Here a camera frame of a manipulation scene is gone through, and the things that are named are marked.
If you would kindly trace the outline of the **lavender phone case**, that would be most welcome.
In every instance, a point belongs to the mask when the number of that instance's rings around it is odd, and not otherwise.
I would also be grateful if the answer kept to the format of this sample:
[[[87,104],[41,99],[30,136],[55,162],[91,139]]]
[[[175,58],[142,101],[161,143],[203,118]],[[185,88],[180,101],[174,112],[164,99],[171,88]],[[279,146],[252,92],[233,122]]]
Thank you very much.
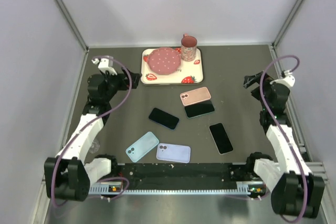
[[[157,147],[156,158],[161,161],[188,163],[191,148],[185,145],[160,143]]]

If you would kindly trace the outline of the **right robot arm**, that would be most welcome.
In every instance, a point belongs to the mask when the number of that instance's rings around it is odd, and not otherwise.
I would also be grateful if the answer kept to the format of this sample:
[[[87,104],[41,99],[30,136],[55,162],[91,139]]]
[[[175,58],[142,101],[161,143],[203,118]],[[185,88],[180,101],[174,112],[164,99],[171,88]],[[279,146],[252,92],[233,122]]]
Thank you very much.
[[[276,154],[276,161],[262,153],[253,153],[247,159],[245,174],[256,180],[261,178],[271,194],[274,213],[315,219],[318,215],[325,183],[315,176],[300,154],[293,138],[293,130],[285,112],[290,88],[295,78],[289,72],[273,79],[260,72],[244,77],[244,88],[253,84],[251,91],[260,101],[260,125]]]

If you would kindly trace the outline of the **blue-edged black phone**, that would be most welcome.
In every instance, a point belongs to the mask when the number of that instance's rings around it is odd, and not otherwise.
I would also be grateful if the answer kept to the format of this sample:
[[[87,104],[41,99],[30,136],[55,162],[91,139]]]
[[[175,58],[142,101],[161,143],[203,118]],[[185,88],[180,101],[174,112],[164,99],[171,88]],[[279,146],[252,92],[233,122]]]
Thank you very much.
[[[152,112],[149,115],[149,119],[157,124],[160,124],[170,130],[174,130],[178,123],[179,123],[179,118],[162,111],[158,108],[154,108]]]

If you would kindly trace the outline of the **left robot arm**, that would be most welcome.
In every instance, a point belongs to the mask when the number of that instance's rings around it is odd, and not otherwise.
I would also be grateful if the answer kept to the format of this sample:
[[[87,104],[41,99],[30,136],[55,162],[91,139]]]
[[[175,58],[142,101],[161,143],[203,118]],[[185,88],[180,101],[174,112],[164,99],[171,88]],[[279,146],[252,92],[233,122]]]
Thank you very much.
[[[90,187],[99,181],[119,180],[120,168],[113,155],[97,155],[85,163],[93,140],[114,110],[110,100],[118,91],[138,87],[140,73],[123,69],[112,75],[108,70],[88,78],[88,96],[80,122],[64,148],[44,163],[46,192],[54,206],[56,201],[84,201]]]

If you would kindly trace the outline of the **green-edged black phone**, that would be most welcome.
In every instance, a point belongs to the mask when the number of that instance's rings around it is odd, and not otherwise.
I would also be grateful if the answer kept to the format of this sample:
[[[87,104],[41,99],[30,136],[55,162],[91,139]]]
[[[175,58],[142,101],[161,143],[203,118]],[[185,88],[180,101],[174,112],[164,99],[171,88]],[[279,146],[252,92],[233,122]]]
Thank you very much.
[[[215,111],[211,100],[199,102],[184,107],[187,118],[192,119],[198,116],[209,114]]]

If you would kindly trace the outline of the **pink phone case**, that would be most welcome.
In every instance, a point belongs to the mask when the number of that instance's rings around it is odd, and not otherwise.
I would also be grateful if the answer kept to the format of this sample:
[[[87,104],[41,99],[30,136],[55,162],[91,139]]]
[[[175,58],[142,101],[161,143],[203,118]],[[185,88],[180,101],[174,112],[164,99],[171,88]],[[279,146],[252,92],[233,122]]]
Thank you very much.
[[[184,106],[197,104],[211,99],[211,94],[207,87],[201,87],[180,94],[180,99]]]

